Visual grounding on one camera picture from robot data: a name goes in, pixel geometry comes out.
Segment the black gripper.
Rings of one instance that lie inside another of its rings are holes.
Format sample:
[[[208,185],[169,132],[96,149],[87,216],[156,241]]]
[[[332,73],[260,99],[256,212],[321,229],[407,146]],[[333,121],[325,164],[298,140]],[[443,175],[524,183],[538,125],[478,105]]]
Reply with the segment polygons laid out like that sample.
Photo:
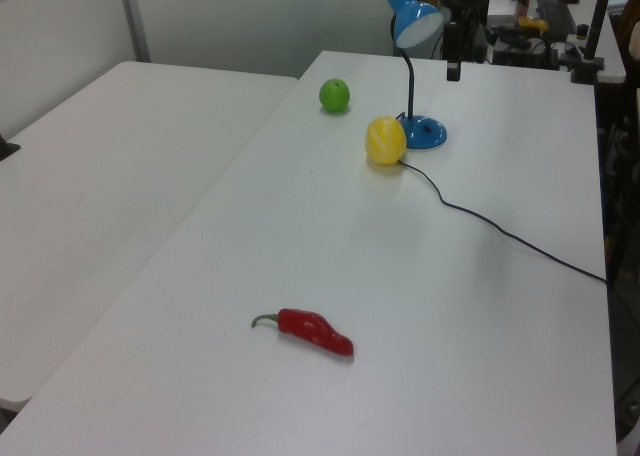
[[[455,22],[444,25],[444,59],[447,61],[447,81],[460,80],[461,26]]]

